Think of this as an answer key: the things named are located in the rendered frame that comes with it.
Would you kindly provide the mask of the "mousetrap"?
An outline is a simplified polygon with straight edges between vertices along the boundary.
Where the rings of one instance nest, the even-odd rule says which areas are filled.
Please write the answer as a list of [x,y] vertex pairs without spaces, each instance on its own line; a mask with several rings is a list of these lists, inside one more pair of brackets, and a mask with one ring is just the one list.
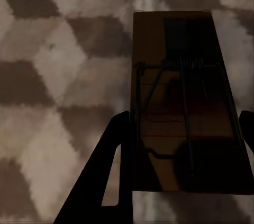
[[254,195],[211,11],[133,12],[132,191]]

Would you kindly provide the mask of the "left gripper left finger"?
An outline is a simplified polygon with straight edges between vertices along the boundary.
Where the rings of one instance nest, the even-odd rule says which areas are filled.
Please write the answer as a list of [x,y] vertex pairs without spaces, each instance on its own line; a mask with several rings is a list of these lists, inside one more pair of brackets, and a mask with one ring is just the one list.
[[[120,144],[119,203],[101,206]],[[133,224],[129,111],[111,119],[53,224]]]

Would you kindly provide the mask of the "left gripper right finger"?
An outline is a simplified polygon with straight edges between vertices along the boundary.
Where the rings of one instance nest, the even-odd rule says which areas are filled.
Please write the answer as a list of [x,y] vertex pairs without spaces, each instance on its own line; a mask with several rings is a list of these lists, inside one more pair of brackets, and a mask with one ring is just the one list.
[[239,123],[244,140],[254,152],[254,112],[242,111]]

